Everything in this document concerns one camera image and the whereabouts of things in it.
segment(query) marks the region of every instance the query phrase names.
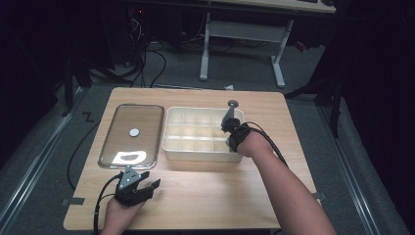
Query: desk leg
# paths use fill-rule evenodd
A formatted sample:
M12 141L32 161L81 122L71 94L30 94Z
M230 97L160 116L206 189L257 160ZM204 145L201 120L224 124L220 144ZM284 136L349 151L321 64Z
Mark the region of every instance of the desk leg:
M284 48L287 44L288 37L290 36L293 23L294 23L294 20L288 21L284 34L283 34L283 38L280 43L280 48L278 50L278 53L276 56L271 57L272 67L274 68L275 79L277 80L277 85L280 88L285 87L284 77L283 77L283 74L281 73L280 60L283 55Z
M205 48L202 55L202 64L201 64L201 80L208 79L208 40L210 37L210 13L207 13L207 22L205 26Z

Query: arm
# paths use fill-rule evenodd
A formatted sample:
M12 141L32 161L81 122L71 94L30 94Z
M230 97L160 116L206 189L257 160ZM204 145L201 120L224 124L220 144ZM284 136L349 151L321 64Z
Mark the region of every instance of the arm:
M284 234L336 234L321 206L265 138L251 132L238 152L254 160Z
M105 214L105 224L101 235L120 235L131 224L135 215L146 202L137 204L132 207L126 207L120 204L116 199L111 198L107 203Z

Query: cable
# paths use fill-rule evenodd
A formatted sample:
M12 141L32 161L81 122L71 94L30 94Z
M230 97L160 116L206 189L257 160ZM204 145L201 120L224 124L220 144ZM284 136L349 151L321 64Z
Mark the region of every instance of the cable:
M259 129L257 129L257 128L254 128L254 127L250 127L250 126L248 126L248 123L250 123L250 124L254 124L254 125L256 125ZM245 129L248 129L248 130L250 130L250 131L255 131L255 132L257 132L257 133L259 133L259 134L261 134L265 139L266 139L266 141L268 141L268 143L271 145L271 147L272 147L272 149L274 150L274 152L275 152L275 154L277 155L277 157L278 157L278 159L280 159L280 161L286 166L286 167L288 167L288 164L287 164L287 162L285 161L285 159L284 159L284 156L281 154L281 152L280 152L280 150L278 149L278 147L277 147L277 145L274 143L274 141L272 141L272 139L266 134L266 132L258 125L258 124L256 124L255 122L252 122L252 121L247 121L247 122L244 122L244 123L242 123L242 124L239 124L239 125L232 125L232 124L230 124L230 125L226 125L226 127L230 127L231 129L234 129L234 131L237 129L237 128L245 128Z
M79 143L77 144L77 146L76 146L75 150L73 151L72 155L70 156L69 163L68 163L68 166L67 166L67 180L68 180L68 183L69 183L70 187L73 190L75 190L75 186L72 183L72 181L70 180L70 175L69 175L69 173L70 173L70 165L71 165L71 163L73 161L73 158L75 157L77 151L79 150L80 146L82 145L83 141L85 141L86 137L88 137L89 134L91 134L91 132L98 126L98 124L100 122L101 121L98 120L98 122L88 131L88 133L86 133L85 136L83 136L83 138L81 139L81 141L79 141Z
M160 54L159 52L156 52L156 51L152 51L152 52L156 53L156 54L158 54L159 56L162 57L162 59L164 60L164 65L162 66L162 69L161 69L160 73L153 79L152 83L150 84L150 88L153 88L154 83L159 78L159 76L164 72L165 65L167 64L167 62L165 60L165 57L162 54Z
M195 36L192 39L189 39L189 40L183 41L183 42L193 42L193 41L197 41L197 40L200 40L200 39L204 38L204 36L201 36L199 38L196 38L196 37L199 36L199 34L201 34L202 28L204 27L204 22L205 22L206 17L207 17L207 14L204 13L204 17L202 18L201 26L199 27L199 30L195 34Z
M108 196L110 196L110 195L106 195L106 196L104 196L103 197L103 194L104 194L104 192L105 192L105 190L107 189L107 187L108 187L108 185L110 185L114 180L116 180L116 179L121 179L122 178L122 176L123 176L123 172L120 172L118 175L115 175L115 176L113 176L105 185L104 185L104 187L103 187L103 189L101 190L101 193L100 193L100 196L98 197L98 200L97 200L97 204L95 205L95 211L94 211L94 234L95 235L98 235L99 233L98 233L98 218L99 218L99 215L100 215L100 203L101 203L101 201L104 199L104 198L106 198L106 197L108 197Z

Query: divided container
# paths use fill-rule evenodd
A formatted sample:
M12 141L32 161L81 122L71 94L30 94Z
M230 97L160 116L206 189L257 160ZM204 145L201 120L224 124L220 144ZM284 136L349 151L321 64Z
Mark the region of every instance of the divided container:
M161 146L170 160L240 162L242 155L226 145L229 133L220 124L226 109L171 107L167 111ZM244 114L235 109L235 118Z

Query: wooden board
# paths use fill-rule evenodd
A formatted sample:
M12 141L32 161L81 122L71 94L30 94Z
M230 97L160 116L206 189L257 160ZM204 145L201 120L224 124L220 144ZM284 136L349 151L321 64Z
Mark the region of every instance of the wooden board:
M121 104L160 105L227 109L229 100L237 100L245 120L264 128L284 155L290 169L311 191L311 178L284 96L277 92L211 90L174 90L116 88L108 102L74 196L84 198L82 206L69 207L64 226L69 230L91 230L93 211L104 184L119 169L98 166L105 136L115 109ZM130 229L234 229L278 228L260 175L253 161L240 163L170 161L163 149L150 183L161 179L154 198L130 226ZM116 182L107 193L115 191ZM107 200L103 200L99 226L104 223Z

